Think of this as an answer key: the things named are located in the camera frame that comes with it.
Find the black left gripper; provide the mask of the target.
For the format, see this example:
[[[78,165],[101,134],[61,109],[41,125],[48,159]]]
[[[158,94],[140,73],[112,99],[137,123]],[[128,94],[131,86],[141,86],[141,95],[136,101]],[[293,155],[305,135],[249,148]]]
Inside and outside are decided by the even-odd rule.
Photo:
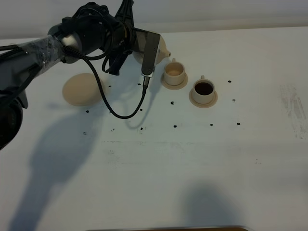
[[[146,54],[150,48],[158,51],[160,34],[134,26],[133,0],[122,0],[112,24],[112,31],[106,35],[105,54],[108,57],[109,74],[118,76],[125,60],[132,52]]]

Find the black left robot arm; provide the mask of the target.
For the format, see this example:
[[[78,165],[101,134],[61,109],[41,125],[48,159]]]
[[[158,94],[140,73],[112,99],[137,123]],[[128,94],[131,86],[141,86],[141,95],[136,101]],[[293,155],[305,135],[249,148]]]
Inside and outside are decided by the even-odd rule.
[[[59,62],[78,60],[91,65],[102,60],[102,70],[119,71],[133,52],[143,54],[143,92],[154,73],[161,36],[134,26],[133,1],[124,0],[115,16],[107,6],[88,2],[71,17],[63,18],[44,38],[2,46],[0,51],[0,145],[18,133],[28,107],[26,88],[32,80]]]

